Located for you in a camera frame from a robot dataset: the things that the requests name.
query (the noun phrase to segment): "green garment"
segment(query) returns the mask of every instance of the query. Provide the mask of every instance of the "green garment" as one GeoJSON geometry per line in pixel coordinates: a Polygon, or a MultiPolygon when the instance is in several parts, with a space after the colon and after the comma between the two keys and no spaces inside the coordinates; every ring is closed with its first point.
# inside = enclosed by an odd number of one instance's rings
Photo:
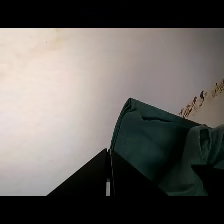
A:
{"type": "Polygon", "coordinates": [[[130,98],[116,123],[111,149],[159,184],[180,160],[186,135],[196,125],[130,98]]]}
{"type": "Polygon", "coordinates": [[[224,170],[224,125],[215,129],[129,99],[111,149],[168,195],[207,195],[192,165],[224,170]]]}

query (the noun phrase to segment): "black object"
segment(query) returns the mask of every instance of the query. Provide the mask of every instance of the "black object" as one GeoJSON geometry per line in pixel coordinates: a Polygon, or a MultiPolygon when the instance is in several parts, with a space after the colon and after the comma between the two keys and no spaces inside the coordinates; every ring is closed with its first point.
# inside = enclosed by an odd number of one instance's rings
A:
{"type": "Polygon", "coordinates": [[[48,196],[166,196],[157,186],[114,151],[102,150],[48,196]]]}

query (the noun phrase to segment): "white wall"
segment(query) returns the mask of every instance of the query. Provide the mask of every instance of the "white wall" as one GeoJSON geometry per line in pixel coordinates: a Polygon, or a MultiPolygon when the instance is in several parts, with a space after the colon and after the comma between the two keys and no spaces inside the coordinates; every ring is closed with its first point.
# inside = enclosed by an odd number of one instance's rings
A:
{"type": "Polygon", "coordinates": [[[0,29],[0,195],[46,195],[125,101],[172,113],[223,77],[222,29],[0,29]]]}

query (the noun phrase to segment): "wall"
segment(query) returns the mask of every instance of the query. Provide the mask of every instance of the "wall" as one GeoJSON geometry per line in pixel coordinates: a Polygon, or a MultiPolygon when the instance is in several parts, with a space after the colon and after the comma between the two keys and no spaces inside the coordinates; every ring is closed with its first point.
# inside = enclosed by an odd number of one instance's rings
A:
{"type": "Polygon", "coordinates": [[[223,29],[1,29],[0,195],[46,195],[133,97],[178,113],[224,72],[223,29]]]}

